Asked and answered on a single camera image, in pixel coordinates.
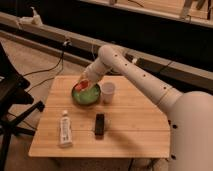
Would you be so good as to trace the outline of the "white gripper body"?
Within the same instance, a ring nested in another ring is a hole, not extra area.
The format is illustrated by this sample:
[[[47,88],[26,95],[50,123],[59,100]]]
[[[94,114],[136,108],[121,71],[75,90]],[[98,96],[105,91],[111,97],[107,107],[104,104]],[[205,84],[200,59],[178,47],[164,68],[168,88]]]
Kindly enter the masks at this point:
[[[86,89],[84,89],[87,90],[92,88],[99,81],[99,78],[100,76],[95,72],[94,69],[86,68],[85,71],[81,74],[78,83],[81,81],[88,81],[89,86]]]

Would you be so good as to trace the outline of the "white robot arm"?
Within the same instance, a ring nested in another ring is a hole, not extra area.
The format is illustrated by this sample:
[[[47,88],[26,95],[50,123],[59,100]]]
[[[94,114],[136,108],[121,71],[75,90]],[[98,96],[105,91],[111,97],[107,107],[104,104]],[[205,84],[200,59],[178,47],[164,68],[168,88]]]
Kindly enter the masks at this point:
[[[213,95],[182,93],[125,58],[117,45],[103,45],[81,74],[87,87],[115,69],[151,100],[171,122],[168,171],[213,171]]]

